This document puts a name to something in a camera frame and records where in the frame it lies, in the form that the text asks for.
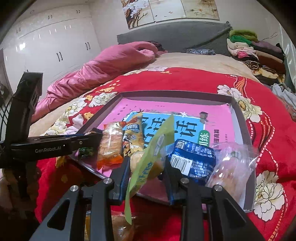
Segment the painting panel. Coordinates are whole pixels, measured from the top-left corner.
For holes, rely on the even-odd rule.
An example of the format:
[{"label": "painting panel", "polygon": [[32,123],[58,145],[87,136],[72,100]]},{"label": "painting panel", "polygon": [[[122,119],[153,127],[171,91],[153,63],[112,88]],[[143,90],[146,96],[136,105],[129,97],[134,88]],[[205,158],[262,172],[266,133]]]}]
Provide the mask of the painting panel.
[{"label": "painting panel", "polygon": [[187,18],[219,20],[215,0],[181,0]]},{"label": "painting panel", "polygon": [[148,0],[121,0],[128,28],[153,23]]},{"label": "painting panel", "polygon": [[156,22],[186,17],[181,0],[149,0],[149,3]]}]

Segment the white wardrobe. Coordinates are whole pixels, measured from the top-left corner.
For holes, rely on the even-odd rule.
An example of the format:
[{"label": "white wardrobe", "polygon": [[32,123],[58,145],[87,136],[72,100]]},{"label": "white wardrobe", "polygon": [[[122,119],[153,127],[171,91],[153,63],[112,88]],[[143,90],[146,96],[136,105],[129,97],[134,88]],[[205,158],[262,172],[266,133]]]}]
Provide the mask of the white wardrobe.
[{"label": "white wardrobe", "polygon": [[15,92],[23,72],[42,72],[42,96],[54,81],[96,57],[100,46],[88,5],[44,11],[13,25],[3,43],[7,76]]}]

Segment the green paper packaging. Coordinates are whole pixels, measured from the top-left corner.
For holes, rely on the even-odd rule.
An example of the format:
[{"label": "green paper packaging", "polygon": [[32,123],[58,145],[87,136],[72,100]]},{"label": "green paper packaging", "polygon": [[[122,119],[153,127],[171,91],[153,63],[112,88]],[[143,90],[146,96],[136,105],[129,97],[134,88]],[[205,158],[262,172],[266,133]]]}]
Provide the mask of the green paper packaging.
[{"label": "green paper packaging", "polygon": [[133,172],[130,178],[130,181],[128,183],[124,213],[126,216],[126,221],[129,224],[132,224],[130,197],[136,194],[136,192],[140,190],[140,188],[146,183],[148,174],[153,164],[157,160],[160,160],[162,157],[164,158],[164,156],[162,156],[164,152],[161,150],[164,150],[167,145],[174,143],[174,141],[175,141],[174,116],[171,115],[161,125],[161,127],[156,132],[154,137],[150,140],[140,162],[137,164],[137,167]]}]

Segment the gray headboard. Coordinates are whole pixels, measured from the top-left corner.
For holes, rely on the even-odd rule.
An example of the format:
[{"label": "gray headboard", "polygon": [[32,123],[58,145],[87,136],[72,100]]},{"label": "gray headboard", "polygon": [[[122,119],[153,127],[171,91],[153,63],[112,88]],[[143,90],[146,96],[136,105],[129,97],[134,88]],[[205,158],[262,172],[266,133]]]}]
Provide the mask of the gray headboard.
[{"label": "gray headboard", "polygon": [[170,53],[185,52],[187,48],[214,49],[217,54],[231,56],[226,38],[229,22],[177,21],[139,28],[117,36],[119,44],[134,41],[156,41]]}]

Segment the floral blanket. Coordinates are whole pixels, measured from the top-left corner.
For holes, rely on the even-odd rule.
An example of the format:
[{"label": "floral blanket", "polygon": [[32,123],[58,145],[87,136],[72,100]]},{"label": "floral blanket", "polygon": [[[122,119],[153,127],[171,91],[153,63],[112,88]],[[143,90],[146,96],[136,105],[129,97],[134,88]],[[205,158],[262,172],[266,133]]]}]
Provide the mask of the floral blanket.
[{"label": "floral blanket", "polygon": [[[296,214],[296,123],[283,104],[265,86],[235,75],[197,69],[158,67],[133,71],[95,88],[68,107],[45,133],[73,134],[117,93],[139,90],[182,90],[233,96],[246,119],[252,144],[260,156],[256,163],[256,195],[249,218],[268,241],[280,240]],[[41,221],[71,185],[85,176],[68,161],[59,168],[55,158],[38,161],[39,179],[36,216]],[[153,213],[152,230],[139,240],[179,240],[181,213],[141,198],[133,198],[132,211]],[[113,207],[123,211],[124,206]]]}]

